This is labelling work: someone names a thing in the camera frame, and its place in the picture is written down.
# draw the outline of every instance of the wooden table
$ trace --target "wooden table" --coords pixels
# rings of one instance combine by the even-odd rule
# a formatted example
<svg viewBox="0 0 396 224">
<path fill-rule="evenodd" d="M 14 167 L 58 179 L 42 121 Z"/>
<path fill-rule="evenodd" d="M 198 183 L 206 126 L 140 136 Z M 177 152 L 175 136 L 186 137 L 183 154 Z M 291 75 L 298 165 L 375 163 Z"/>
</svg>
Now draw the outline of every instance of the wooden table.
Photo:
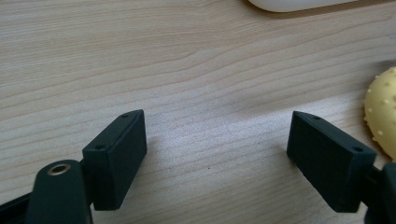
<svg viewBox="0 0 396 224">
<path fill-rule="evenodd" d="M 0 2 L 0 203 L 144 109 L 148 155 L 95 223 L 362 223 L 287 158 L 293 110 L 389 158 L 362 120 L 396 61 L 396 2 L 271 13 L 246 0 Z"/>
</svg>

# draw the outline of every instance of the white object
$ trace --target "white object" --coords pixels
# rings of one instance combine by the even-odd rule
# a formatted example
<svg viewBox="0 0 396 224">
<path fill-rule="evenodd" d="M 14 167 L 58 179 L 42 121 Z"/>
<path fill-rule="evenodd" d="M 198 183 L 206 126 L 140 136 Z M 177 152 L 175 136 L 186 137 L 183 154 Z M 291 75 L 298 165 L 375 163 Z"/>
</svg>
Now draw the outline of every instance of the white object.
<svg viewBox="0 0 396 224">
<path fill-rule="evenodd" d="M 313 7 L 326 7 L 358 0 L 249 0 L 256 7 L 274 12 L 289 12 Z"/>
</svg>

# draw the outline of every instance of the black plastic part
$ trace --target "black plastic part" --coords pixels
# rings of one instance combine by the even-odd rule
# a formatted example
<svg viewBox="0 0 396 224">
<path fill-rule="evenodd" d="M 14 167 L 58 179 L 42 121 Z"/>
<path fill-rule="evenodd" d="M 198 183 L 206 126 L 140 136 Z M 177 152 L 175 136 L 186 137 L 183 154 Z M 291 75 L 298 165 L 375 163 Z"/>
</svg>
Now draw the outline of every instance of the black plastic part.
<svg viewBox="0 0 396 224">
<path fill-rule="evenodd" d="M 381 171 L 373 167 L 361 180 L 359 186 L 361 201 L 368 207 L 364 218 L 365 224 L 389 224 L 389 217 L 381 198 L 382 175 Z"/>
<path fill-rule="evenodd" d="M 120 208 L 147 153 L 143 110 L 116 118 L 82 153 L 95 210 Z"/>
<path fill-rule="evenodd" d="M 56 161 L 38 172 L 25 223 L 92 223 L 78 161 Z"/>
<path fill-rule="evenodd" d="M 30 193 L 0 206 L 0 223 L 22 224 L 25 220 Z"/>
<path fill-rule="evenodd" d="M 295 111 L 287 153 L 334 211 L 357 212 L 359 183 L 373 167 L 373 150 L 326 120 Z"/>
<path fill-rule="evenodd" d="M 390 223 L 396 223 L 396 163 L 387 163 L 382 169 L 381 198 Z"/>
</svg>

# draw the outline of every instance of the black plastic bracket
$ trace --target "black plastic bracket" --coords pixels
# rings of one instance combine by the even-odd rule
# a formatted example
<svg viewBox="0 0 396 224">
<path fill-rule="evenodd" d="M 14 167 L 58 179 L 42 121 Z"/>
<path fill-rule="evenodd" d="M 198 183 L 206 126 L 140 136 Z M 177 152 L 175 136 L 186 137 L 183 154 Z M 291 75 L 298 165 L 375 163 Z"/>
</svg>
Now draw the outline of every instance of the black plastic bracket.
<svg viewBox="0 0 396 224">
<path fill-rule="evenodd" d="M 83 160 L 41 169 L 32 193 L 0 206 L 0 223 L 92 223 L 96 210 L 120 208 L 147 154 L 143 110 L 117 117 L 83 150 Z"/>
<path fill-rule="evenodd" d="M 396 223 L 395 163 L 377 170 L 372 149 L 325 119 L 296 111 L 287 153 L 334 211 L 355 213 L 363 201 L 366 223 Z"/>
</svg>

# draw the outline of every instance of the yellow ball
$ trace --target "yellow ball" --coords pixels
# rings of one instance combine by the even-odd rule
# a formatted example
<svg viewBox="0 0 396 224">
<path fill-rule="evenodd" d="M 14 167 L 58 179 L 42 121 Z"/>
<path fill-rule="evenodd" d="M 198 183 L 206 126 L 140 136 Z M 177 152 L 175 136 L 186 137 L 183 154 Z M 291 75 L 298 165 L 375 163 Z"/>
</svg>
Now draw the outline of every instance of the yellow ball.
<svg viewBox="0 0 396 224">
<path fill-rule="evenodd" d="M 370 84 L 364 111 L 374 140 L 396 161 L 396 67 L 391 67 Z"/>
</svg>

